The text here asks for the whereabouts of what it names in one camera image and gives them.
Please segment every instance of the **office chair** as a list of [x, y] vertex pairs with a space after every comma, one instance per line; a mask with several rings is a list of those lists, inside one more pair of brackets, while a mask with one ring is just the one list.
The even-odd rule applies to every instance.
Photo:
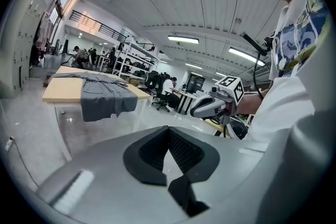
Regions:
[[168, 92], [166, 92], [165, 95], [161, 94], [163, 90], [163, 82], [164, 82], [164, 76], [160, 75], [159, 88], [156, 90], [156, 96], [155, 96], [155, 98], [159, 98], [160, 100], [159, 102], [152, 102], [152, 105], [153, 104], [159, 105], [159, 107], [156, 110], [160, 110], [160, 108], [164, 108], [167, 110], [167, 112], [170, 112], [170, 110], [166, 108]]
[[156, 71], [152, 71], [148, 73], [147, 81], [145, 82], [145, 86], [147, 86], [146, 89], [144, 89], [144, 92], [148, 92], [150, 95], [152, 93], [154, 94], [153, 89], [155, 89], [157, 82], [160, 80], [159, 73]]

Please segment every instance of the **railing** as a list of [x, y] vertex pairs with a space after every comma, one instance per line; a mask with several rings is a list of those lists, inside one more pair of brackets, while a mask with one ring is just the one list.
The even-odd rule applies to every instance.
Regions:
[[109, 37], [116, 39], [119, 42], [123, 42], [126, 39], [126, 36], [124, 36], [123, 34], [75, 10], [72, 11], [69, 19], [93, 28]]
[[151, 43], [137, 43], [139, 47], [147, 50], [147, 51], [153, 51], [155, 49], [154, 44]]

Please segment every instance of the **floor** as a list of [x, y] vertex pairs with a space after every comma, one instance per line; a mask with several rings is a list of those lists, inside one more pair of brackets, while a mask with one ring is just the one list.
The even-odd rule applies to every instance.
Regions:
[[[4, 145], [10, 135], [15, 138], [37, 185], [66, 162], [50, 132], [47, 106], [41, 100], [44, 90], [42, 79], [31, 78], [15, 99], [1, 100], [3, 109], [0, 111], [0, 143]], [[213, 129], [200, 119], [177, 112], [157, 111], [156, 108], [151, 102], [147, 103], [144, 113], [140, 115], [140, 130], [169, 125], [189, 128], [205, 135], [213, 133]], [[65, 111], [64, 115], [58, 113], [58, 122], [72, 156], [95, 143], [131, 133], [132, 122], [139, 116], [136, 110], [122, 113], [118, 118], [112, 115], [110, 119], [84, 122], [80, 107], [65, 108]], [[15, 145], [8, 152], [7, 162], [10, 171], [21, 183], [32, 190], [37, 189], [26, 172]]]

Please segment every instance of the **white shirt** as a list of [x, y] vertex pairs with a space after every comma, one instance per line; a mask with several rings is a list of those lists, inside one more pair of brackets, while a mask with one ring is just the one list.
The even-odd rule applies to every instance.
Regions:
[[163, 95], [166, 94], [166, 92], [173, 93], [172, 89], [173, 88], [173, 82], [170, 79], [167, 79], [163, 83], [163, 88], [162, 88], [162, 93]]
[[269, 79], [274, 81], [261, 103], [245, 140], [269, 143], [278, 130], [290, 129], [314, 113], [313, 104], [296, 77], [330, 13], [323, 0], [292, 0], [282, 9], [274, 32]]

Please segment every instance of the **black office chair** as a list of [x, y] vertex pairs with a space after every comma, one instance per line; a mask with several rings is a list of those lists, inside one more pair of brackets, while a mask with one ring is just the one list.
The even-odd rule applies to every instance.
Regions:
[[157, 82], [160, 80], [159, 73], [156, 71], [152, 71], [148, 73], [147, 81], [145, 82], [145, 86], [147, 86], [146, 89], [144, 89], [144, 92], [148, 92], [150, 95], [155, 92], [153, 89], [155, 89]]
[[160, 110], [160, 108], [164, 108], [164, 109], [167, 110], [167, 112], [170, 112], [170, 110], [168, 108], [166, 108], [166, 105], [168, 104], [168, 102], [167, 102], [168, 92], [166, 92], [165, 94], [162, 94], [163, 82], [164, 82], [164, 76], [160, 75], [159, 87], [156, 90], [156, 96], [155, 96], [155, 98], [158, 98], [159, 101], [158, 102], [152, 102], [152, 105], [153, 104], [158, 104], [159, 105], [159, 107], [156, 110]]

